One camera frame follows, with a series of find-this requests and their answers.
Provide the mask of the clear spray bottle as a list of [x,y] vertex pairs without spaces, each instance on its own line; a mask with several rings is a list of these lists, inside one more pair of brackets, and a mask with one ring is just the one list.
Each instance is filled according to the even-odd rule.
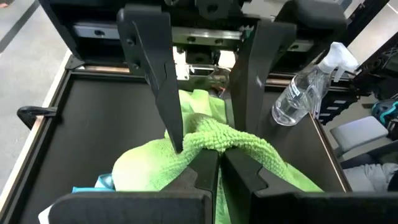
[[320,109],[332,82],[345,72],[359,67],[354,55],[340,42],[332,42],[321,61],[296,74],[272,106],[274,121],[283,126],[296,125],[306,114]]

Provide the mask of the green microfiber towel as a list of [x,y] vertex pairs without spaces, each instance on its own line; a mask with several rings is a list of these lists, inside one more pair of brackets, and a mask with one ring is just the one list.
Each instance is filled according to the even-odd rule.
[[312,180],[285,162],[265,139],[227,124],[225,103],[205,90],[179,91],[183,119],[183,151],[175,152],[168,133],[126,151],[114,163],[117,191],[158,192],[171,183],[204,149],[223,154],[236,146],[276,176],[304,192],[321,192]]

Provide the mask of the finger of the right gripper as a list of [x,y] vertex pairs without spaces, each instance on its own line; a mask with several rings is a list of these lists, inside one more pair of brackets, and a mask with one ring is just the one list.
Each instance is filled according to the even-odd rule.
[[177,154],[183,122],[172,46],[170,14],[160,6],[127,4],[117,14],[119,39],[129,70],[145,76]]
[[229,74],[234,127],[251,134],[259,132],[267,77],[274,62],[296,39],[297,26],[261,20],[241,46]]

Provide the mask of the grey chair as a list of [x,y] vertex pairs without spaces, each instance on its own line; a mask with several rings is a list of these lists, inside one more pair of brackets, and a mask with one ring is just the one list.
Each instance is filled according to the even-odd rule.
[[336,157],[388,135],[388,130],[373,116],[346,123],[330,132],[338,145],[335,149]]

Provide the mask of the person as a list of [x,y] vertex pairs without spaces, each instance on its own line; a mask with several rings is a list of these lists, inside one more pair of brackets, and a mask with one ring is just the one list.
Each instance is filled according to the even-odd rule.
[[398,192],[398,164],[365,164],[343,172],[353,192]]

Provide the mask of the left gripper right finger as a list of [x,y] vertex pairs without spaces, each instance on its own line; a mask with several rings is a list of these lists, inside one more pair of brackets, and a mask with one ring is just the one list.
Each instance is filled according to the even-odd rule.
[[303,192],[236,147],[221,168],[232,224],[398,224],[398,193]]

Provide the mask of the white towel with blue edge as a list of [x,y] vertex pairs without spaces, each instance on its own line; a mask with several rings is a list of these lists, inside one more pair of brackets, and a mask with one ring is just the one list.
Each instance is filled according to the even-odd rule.
[[[114,192],[114,182],[111,174],[99,175],[93,187],[73,187],[72,193],[78,192]],[[38,219],[40,224],[49,224],[49,213],[52,205],[39,213]]]

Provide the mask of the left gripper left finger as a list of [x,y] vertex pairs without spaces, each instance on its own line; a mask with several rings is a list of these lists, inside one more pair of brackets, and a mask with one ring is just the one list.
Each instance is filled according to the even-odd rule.
[[159,192],[79,192],[58,199],[49,224],[214,224],[219,155],[204,149]]

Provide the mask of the teal black item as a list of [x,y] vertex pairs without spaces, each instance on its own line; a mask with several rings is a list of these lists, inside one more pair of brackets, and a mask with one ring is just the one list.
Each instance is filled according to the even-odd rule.
[[371,114],[383,125],[398,118],[398,100],[388,99],[376,102],[371,108]]

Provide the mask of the black clamp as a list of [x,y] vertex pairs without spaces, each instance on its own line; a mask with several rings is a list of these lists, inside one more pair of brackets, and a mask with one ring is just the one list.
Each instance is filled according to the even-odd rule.
[[16,114],[25,126],[31,130],[38,116],[56,117],[58,114],[57,109],[57,107],[23,106],[17,110]]

